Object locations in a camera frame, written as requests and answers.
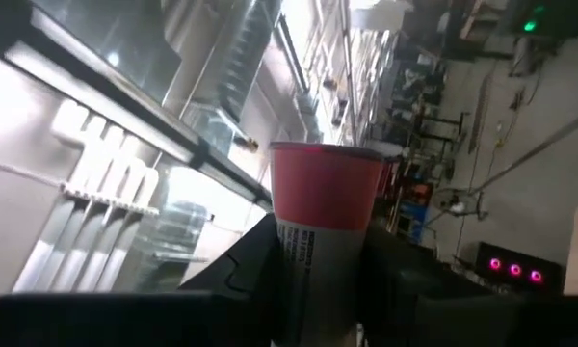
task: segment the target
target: cup label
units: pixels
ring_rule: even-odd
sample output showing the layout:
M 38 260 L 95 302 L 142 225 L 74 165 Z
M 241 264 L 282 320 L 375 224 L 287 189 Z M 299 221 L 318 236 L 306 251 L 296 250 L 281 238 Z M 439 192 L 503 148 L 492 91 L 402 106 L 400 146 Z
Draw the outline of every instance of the cup label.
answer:
M 355 327 L 355 276 L 364 233 L 277 220 L 283 250 L 279 346 L 342 341 Z

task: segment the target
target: black device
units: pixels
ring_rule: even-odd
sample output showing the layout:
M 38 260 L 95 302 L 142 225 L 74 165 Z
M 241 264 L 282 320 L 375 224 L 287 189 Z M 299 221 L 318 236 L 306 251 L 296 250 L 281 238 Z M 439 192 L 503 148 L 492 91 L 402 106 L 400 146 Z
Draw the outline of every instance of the black device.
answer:
M 271 214 L 173 293 L 0 297 L 0 346 L 268 347 L 283 324 L 280 258 Z M 578 298 L 493 295 L 375 227 L 366 234 L 357 295 L 372 347 L 578 340 Z
M 578 0 L 510 0 L 498 30 L 556 40 L 578 37 Z
M 481 242 L 475 263 L 476 273 L 516 291 L 561 294 L 563 267 L 557 263 Z

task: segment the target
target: red cup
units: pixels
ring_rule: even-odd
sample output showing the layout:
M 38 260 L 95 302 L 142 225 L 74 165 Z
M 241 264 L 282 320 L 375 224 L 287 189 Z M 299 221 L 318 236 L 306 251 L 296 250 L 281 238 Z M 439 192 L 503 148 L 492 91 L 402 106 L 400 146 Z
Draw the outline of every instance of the red cup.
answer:
M 284 257 L 278 346 L 333 346 L 355 329 L 359 254 L 382 158 L 358 147 L 274 143 L 272 197 Z

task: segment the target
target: black plastic part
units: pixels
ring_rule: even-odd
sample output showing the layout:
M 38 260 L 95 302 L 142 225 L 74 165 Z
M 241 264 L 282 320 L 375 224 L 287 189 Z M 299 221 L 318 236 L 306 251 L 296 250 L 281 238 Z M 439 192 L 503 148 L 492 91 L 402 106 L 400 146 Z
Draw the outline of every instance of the black plastic part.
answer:
M 22 0 L 0 0 L 0 55 L 11 48 L 29 27 L 32 9 Z
M 189 161 L 189 167 L 194 170 L 199 170 L 205 164 L 205 158 L 210 153 L 210 144 L 205 141 L 200 141 L 198 144 L 198 150 L 194 152 L 193 158 Z
M 364 242 L 358 319 L 371 347 L 406 346 L 419 335 L 414 322 L 421 296 L 453 299 L 491 294 L 382 228 L 371 227 Z
M 269 215 L 176 293 L 0 297 L 0 346 L 269 347 L 279 255 Z

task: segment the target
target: white cable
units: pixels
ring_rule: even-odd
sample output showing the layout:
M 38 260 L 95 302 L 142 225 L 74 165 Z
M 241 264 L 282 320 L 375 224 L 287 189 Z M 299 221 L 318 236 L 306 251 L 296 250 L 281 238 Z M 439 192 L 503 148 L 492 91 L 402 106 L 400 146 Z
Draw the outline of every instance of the white cable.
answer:
M 16 175 L 19 177 L 27 178 L 27 179 L 33 180 L 37 183 L 41 183 L 41 184 L 44 184 L 44 185 L 47 185 L 50 187 L 58 188 L 58 187 L 62 186 L 62 182 L 58 179 L 46 177 L 46 176 L 40 175 L 38 173 L 30 172 L 26 169 L 21 169 L 21 168 L 15 167 L 15 166 L 7 165 L 7 164 L 1 164 L 0 163 L 0 172 L 13 174 L 13 175 Z

